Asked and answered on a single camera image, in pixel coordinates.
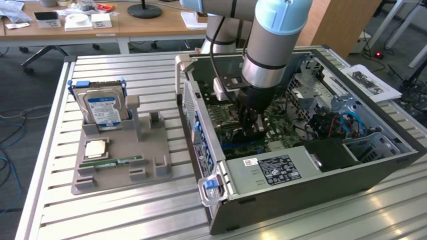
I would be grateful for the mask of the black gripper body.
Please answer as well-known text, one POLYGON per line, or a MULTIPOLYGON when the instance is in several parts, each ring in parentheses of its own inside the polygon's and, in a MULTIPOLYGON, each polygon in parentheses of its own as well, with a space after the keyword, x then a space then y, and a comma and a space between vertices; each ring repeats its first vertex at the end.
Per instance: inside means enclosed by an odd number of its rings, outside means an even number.
POLYGON ((262 114, 274 98, 274 87, 258 88, 244 87, 237 92, 237 114, 241 117, 245 113, 262 114))

